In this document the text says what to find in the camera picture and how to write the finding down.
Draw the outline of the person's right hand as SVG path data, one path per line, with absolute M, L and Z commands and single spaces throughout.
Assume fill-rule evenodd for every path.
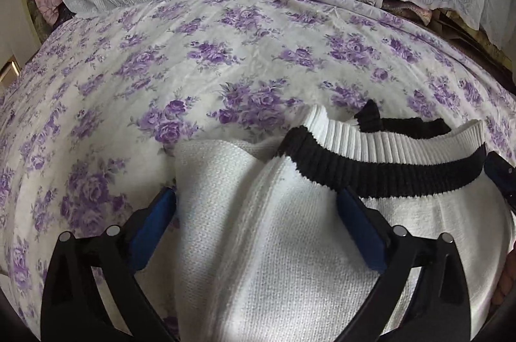
M 500 276 L 500 280 L 497 284 L 495 292 L 491 299 L 490 314 L 500 308 L 505 301 L 506 297 L 515 286 L 516 280 L 516 250 L 512 250 L 508 253 L 505 259 L 505 265 Z

